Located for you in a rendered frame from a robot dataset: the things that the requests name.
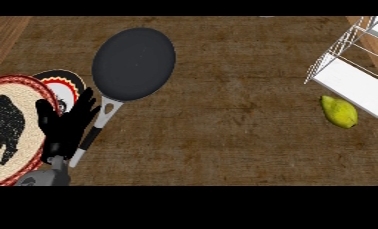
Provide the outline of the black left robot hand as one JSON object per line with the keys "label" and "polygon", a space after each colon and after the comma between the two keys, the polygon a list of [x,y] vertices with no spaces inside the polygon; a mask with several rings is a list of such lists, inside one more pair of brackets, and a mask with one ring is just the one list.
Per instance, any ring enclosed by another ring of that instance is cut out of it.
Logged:
{"label": "black left robot hand", "polygon": [[46,135],[42,152],[42,161],[46,164],[52,163],[55,156],[65,160],[73,158],[85,130],[101,111],[101,107],[93,107],[95,102],[90,87],[82,93],[71,110],[62,115],[58,115],[46,99],[36,101],[39,127]]}

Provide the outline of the round woven placemat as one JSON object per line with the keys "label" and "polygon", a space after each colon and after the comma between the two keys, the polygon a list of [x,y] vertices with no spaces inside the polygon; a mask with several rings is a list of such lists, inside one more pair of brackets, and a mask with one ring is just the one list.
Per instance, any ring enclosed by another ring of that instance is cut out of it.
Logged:
{"label": "round woven placemat", "polygon": [[39,127],[36,101],[46,99],[59,113],[58,99],[31,76],[0,76],[0,186],[11,186],[42,166],[45,133]]}

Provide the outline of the black and white patterned plate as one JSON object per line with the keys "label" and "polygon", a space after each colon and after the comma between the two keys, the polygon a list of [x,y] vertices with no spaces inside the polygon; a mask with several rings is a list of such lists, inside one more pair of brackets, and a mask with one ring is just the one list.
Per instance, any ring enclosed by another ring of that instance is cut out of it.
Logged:
{"label": "black and white patterned plate", "polygon": [[77,73],[65,69],[43,71],[34,75],[34,78],[52,89],[57,95],[61,113],[70,112],[86,90],[83,78]]}

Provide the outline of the black frying pan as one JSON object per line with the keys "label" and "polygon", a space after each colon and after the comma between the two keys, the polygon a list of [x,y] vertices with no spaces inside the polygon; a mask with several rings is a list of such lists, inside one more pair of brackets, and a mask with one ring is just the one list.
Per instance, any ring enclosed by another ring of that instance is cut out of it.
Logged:
{"label": "black frying pan", "polygon": [[117,110],[145,98],[167,83],[176,65],[167,35],[145,27],[123,30],[102,44],[92,62],[92,78],[102,95],[93,127],[70,161],[74,168]]}

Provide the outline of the yellow-green lemon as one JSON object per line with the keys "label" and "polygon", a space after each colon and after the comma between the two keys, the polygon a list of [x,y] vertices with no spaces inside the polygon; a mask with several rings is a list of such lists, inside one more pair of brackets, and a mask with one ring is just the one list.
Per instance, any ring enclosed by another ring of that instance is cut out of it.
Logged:
{"label": "yellow-green lemon", "polygon": [[325,117],[334,125],[344,129],[358,125],[358,111],[346,100],[324,95],[321,97],[321,106]]}

